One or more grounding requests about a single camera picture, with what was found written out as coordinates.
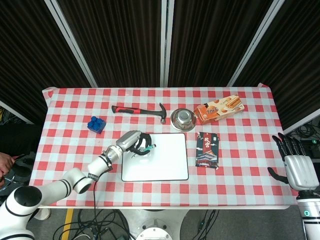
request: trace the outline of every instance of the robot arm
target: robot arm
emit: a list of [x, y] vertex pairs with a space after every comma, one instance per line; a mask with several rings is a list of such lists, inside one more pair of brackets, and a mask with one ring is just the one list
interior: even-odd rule
[[269, 173], [276, 180], [289, 184], [298, 191], [296, 198], [300, 215], [309, 240], [318, 240], [320, 236], [320, 197], [314, 190], [319, 186], [318, 177], [309, 156], [302, 144], [295, 138], [278, 133], [275, 140], [284, 163], [286, 176], [277, 175], [272, 168]]
[[141, 131], [127, 132], [116, 141], [116, 145], [109, 146], [87, 166], [87, 176], [78, 168], [73, 168], [67, 171], [62, 179], [47, 185], [21, 186], [15, 189], [0, 206], [0, 240], [34, 240], [33, 233], [26, 230], [26, 225], [40, 205], [48, 206], [64, 199], [72, 190], [78, 194], [86, 192], [103, 173], [112, 170], [112, 162], [120, 160], [124, 152], [135, 149], [135, 153], [145, 154], [140, 152], [135, 144], [142, 142], [142, 139], [151, 144], [149, 137]]

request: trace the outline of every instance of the blue building block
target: blue building block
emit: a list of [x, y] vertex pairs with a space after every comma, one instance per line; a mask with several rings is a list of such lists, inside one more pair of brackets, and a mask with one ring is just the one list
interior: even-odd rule
[[91, 121], [88, 122], [88, 129], [91, 131], [94, 131], [98, 134], [102, 132], [102, 130], [105, 128], [106, 122], [98, 117], [91, 117]]

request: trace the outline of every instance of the white board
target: white board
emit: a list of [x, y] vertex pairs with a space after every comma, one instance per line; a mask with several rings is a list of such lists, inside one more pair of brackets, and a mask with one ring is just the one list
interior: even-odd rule
[[122, 180], [173, 181], [187, 180], [188, 160], [186, 137], [183, 133], [150, 134], [152, 148], [147, 155], [125, 152], [122, 157]]

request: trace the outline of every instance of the curtain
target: curtain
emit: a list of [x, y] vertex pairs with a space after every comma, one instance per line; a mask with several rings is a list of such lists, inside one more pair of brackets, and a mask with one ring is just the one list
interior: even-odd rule
[[168, 85], [225, 87], [272, 0], [175, 0]]
[[90, 87], [45, 2], [0, 1], [0, 101], [44, 122], [42, 90]]
[[100, 87], [159, 87], [161, 0], [58, 0]]
[[235, 86], [268, 85], [282, 128], [320, 109], [320, 1], [286, 0]]

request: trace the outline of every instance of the metal bowl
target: metal bowl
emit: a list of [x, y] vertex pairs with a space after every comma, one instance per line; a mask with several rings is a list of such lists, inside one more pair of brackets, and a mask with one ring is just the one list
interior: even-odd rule
[[173, 128], [188, 132], [196, 126], [196, 115], [186, 108], [178, 108], [171, 114], [171, 125]]

